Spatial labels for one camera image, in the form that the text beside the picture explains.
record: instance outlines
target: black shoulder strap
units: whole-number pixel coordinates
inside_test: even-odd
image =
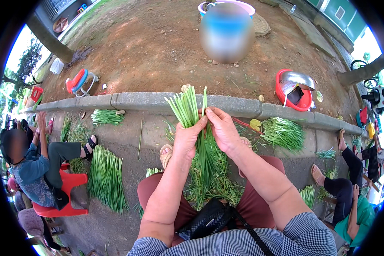
[[[252,236],[252,238],[255,240],[255,242],[259,245],[259,247],[263,251],[263,253],[266,256],[274,256],[274,254],[271,252],[271,250],[261,240],[261,238],[257,235],[257,233],[249,225],[249,223],[246,222],[246,220],[237,212],[237,210],[234,207],[231,207],[231,208],[232,208],[232,211],[235,214],[236,218],[243,224],[243,226],[246,228],[246,230],[249,232],[249,234]]]

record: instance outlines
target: black sandal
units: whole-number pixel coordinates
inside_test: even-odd
[[[98,138],[96,135],[95,136],[95,142],[92,141],[91,137],[88,138],[88,144],[90,145],[90,147],[92,148],[92,152],[90,153],[87,149],[87,145],[85,145],[83,148],[84,148],[84,151],[86,153],[86,156],[83,157],[83,159],[88,159],[90,156],[92,156],[92,153],[94,152],[94,147],[98,145]]]

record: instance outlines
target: yellow container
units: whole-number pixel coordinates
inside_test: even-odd
[[[372,122],[369,122],[367,124],[367,131],[369,132],[370,139],[373,139],[374,133],[375,133],[375,129],[374,129],[374,124]]]

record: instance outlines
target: green shirt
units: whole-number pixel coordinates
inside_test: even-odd
[[[342,237],[350,247],[360,246],[366,237],[367,233],[370,230],[371,225],[375,219],[375,212],[373,207],[369,204],[366,197],[360,196],[357,200],[357,225],[360,225],[357,235],[354,240],[351,240],[351,237],[347,234],[348,228],[348,217],[347,215],[345,219],[339,221],[334,227],[334,231],[338,233],[340,237]]]

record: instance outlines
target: white plastic container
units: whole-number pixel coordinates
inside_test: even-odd
[[[64,63],[59,58],[57,58],[54,60],[53,64],[51,64],[50,71],[53,74],[60,74],[63,68]]]

